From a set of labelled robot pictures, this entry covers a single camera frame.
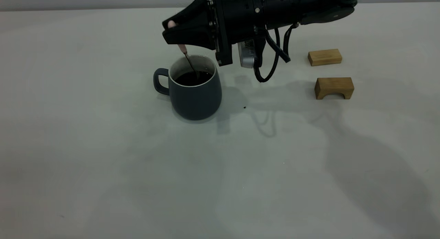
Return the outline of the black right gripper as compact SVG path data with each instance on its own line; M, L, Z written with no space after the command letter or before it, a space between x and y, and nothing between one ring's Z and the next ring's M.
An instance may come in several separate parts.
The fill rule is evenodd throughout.
M194 0L182 11L162 22L177 26L166 29L162 35L168 44L199 46L216 50L219 66L232 64L232 46L247 46L252 54L242 51L242 67L260 67L269 30L297 23L300 19L301 0L211 0L215 40L208 27L210 7L208 0Z

